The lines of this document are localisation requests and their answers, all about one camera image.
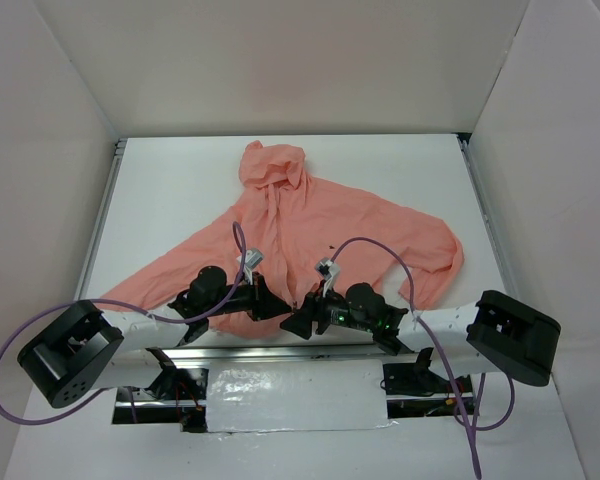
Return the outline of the salmon pink hooded jacket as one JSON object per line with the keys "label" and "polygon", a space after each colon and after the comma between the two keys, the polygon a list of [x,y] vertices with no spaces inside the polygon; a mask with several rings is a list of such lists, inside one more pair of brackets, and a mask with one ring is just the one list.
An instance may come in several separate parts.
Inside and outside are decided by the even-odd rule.
{"label": "salmon pink hooded jacket", "polygon": [[249,245],[264,260],[258,270],[270,290],[299,304],[318,282],[318,260],[356,237],[377,240],[391,254],[355,242],[337,256],[338,292],[366,282],[381,287],[398,259],[412,277],[399,288],[419,309],[444,297],[464,263],[460,240],[441,219],[385,200],[373,193],[312,176],[305,152],[288,144],[248,144],[238,176],[243,193],[222,215],[121,281],[105,296],[146,310],[172,300],[205,266],[237,273],[238,250],[231,226],[239,222]]}

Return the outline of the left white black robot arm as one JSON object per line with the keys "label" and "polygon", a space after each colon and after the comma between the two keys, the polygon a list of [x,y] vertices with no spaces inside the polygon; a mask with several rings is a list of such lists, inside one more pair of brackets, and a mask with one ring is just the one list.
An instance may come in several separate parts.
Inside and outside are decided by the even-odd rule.
{"label": "left white black robot arm", "polygon": [[232,287],[223,269],[207,266],[153,313],[129,307],[101,310],[92,301],[78,301],[30,340],[17,361],[50,406],[60,409],[98,387],[98,378],[117,353],[188,345],[218,315],[244,313],[259,322],[290,312],[291,306],[269,289],[262,274],[254,272]]}

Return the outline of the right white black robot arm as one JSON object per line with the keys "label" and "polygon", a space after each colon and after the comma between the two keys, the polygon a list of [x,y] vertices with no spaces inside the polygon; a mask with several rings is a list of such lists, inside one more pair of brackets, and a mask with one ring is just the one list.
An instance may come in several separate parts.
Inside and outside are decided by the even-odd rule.
{"label": "right white black robot arm", "polygon": [[436,354],[415,367],[417,384],[439,390],[450,378],[501,371],[534,387],[549,383],[560,324],[548,315],[496,290],[486,290],[473,303],[415,314],[389,305],[367,283],[344,295],[310,292],[281,328],[305,340],[329,327],[364,331],[391,356]]}

